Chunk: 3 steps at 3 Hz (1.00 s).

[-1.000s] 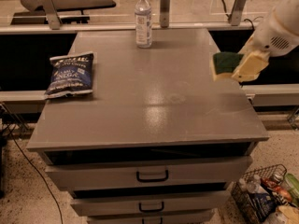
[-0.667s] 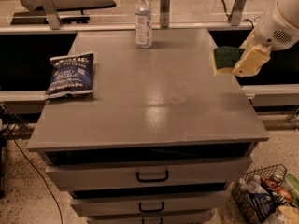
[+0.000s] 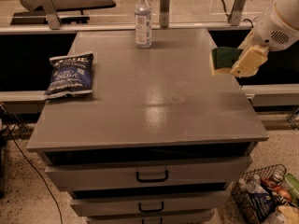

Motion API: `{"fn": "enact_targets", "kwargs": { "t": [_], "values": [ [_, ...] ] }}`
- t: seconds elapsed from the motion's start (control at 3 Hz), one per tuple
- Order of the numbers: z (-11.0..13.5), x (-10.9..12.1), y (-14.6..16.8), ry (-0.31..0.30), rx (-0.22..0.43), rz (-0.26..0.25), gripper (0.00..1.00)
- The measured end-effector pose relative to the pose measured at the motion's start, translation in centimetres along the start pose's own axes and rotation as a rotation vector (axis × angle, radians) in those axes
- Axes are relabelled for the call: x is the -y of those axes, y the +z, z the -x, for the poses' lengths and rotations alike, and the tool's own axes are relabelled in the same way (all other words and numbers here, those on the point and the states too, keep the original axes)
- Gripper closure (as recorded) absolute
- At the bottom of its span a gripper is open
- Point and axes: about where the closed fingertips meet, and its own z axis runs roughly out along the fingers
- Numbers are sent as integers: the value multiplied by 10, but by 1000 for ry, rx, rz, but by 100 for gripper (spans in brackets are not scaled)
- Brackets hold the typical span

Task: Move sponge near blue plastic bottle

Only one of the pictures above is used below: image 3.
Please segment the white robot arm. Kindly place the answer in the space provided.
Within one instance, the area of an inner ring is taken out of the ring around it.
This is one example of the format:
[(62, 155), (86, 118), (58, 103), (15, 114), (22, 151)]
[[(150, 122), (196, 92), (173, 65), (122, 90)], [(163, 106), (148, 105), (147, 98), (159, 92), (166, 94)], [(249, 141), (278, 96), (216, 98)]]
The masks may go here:
[(239, 46), (242, 52), (230, 73), (235, 77), (255, 76), (270, 51), (287, 49), (298, 40), (299, 0), (276, 0)]

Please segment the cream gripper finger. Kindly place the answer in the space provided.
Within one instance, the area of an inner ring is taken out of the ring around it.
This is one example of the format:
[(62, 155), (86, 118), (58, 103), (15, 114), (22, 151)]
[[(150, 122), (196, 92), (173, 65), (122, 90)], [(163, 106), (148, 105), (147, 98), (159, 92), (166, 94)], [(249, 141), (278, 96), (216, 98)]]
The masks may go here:
[(268, 60), (268, 49), (259, 50), (250, 48), (242, 52), (239, 59), (233, 65), (230, 73), (235, 77), (255, 76), (259, 67)]

